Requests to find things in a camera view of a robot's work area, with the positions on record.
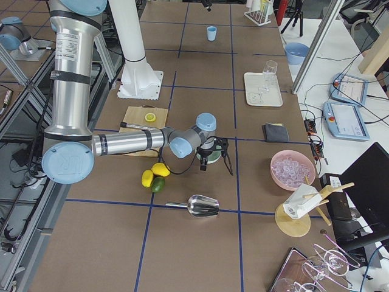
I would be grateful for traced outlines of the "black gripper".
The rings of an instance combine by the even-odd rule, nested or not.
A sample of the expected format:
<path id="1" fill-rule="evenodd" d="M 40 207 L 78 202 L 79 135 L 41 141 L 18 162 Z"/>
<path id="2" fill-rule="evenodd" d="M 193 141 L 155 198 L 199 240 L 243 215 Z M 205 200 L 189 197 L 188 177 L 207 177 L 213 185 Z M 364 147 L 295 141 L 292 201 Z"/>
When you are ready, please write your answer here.
<path id="1" fill-rule="evenodd" d="M 221 157 L 223 157 L 224 165 L 226 166 L 229 174 L 233 176 L 233 167 L 228 154 L 228 139 L 224 137 L 210 137 L 205 144 L 199 147 L 200 151 L 221 151 Z M 207 157 L 201 156 L 200 158 L 200 170 L 207 170 Z"/>

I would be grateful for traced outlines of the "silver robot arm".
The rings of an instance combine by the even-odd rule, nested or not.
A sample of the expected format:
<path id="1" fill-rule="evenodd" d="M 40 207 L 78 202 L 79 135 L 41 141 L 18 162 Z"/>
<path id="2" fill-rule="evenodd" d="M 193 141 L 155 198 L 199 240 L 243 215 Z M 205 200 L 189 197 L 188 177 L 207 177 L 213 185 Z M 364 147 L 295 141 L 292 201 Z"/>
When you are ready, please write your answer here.
<path id="1" fill-rule="evenodd" d="M 163 73 L 146 60 L 134 1 L 50 1 L 50 21 L 56 30 L 53 108 L 44 130 L 42 168 L 60 184 L 73 184 L 92 171 L 97 156 L 169 147 L 177 158 L 194 155 L 200 168 L 216 155 L 230 167 L 228 142 L 217 137 L 216 118 L 202 113 L 185 131 L 142 128 L 139 131 L 93 135 L 88 128 L 94 41 L 102 27 L 102 12 L 110 8 L 124 58 L 119 97 L 156 100 Z"/>

